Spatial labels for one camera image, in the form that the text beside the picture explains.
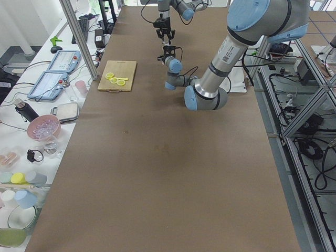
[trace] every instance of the pink cup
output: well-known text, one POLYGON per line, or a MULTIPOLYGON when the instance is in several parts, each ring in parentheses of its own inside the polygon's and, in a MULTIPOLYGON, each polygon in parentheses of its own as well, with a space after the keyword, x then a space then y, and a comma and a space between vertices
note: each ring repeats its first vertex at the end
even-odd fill
POLYGON ((86 89, 85 82, 83 80, 76 81, 75 86, 82 96, 85 96, 86 93, 88 92, 88 90, 86 89))

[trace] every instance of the green object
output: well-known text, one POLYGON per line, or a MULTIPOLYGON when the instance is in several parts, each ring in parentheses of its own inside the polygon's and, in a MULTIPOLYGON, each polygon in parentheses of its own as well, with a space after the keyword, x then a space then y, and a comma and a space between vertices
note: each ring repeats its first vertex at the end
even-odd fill
POLYGON ((53 46, 56 46, 56 42, 63 42, 63 40, 58 39, 57 36, 54 36, 53 38, 51 38, 50 41, 51 41, 53 46))
POLYGON ((18 228, 0 228, 0 246, 18 247, 26 239, 27 233, 18 228))

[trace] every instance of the barcode label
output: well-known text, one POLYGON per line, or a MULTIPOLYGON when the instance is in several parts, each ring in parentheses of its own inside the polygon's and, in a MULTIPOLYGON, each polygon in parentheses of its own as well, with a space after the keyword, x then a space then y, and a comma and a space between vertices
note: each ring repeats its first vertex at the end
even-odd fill
POLYGON ((223 62, 231 64, 239 51, 239 47, 233 46, 232 43, 225 43, 225 45, 218 51, 218 56, 223 62))

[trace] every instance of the blue joint cap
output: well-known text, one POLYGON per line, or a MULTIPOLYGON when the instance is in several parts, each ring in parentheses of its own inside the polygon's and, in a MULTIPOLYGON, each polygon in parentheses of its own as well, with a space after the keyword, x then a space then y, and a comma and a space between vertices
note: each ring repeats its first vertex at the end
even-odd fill
POLYGON ((234 1, 227 15, 227 25, 235 32, 247 30, 262 19, 270 0, 234 1))
POLYGON ((194 11, 193 9, 186 9, 183 14, 182 14, 182 17, 184 20, 188 21, 190 20, 193 16, 194 16, 194 11))
POLYGON ((189 110, 197 110, 196 94, 192 86, 188 86, 184 90, 184 103, 189 110))
POLYGON ((183 68, 182 63, 178 59, 171 60, 168 67, 170 72, 174 74, 179 73, 183 68))
POLYGON ((307 30, 308 30, 308 24, 305 24, 293 30, 286 31, 273 37, 269 37, 267 40, 270 43, 287 42, 290 40, 303 37, 307 33, 307 30))
POLYGON ((176 89, 176 86, 173 86, 173 85, 169 84, 168 82, 166 82, 165 87, 166 87, 166 89, 169 89, 169 90, 175 90, 176 89))

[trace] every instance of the computer mouse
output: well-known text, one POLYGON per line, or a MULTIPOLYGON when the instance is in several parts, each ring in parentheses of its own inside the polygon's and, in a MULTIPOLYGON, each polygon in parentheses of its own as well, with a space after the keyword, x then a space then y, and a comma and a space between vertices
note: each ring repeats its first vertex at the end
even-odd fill
POLYGON ((53 46, 51 49, 50 49, 50 52, 52 54, 55 54, 57 51, 60 51, 60 50, 63 50, 63 48, 61 48, 60 46, 53 46))

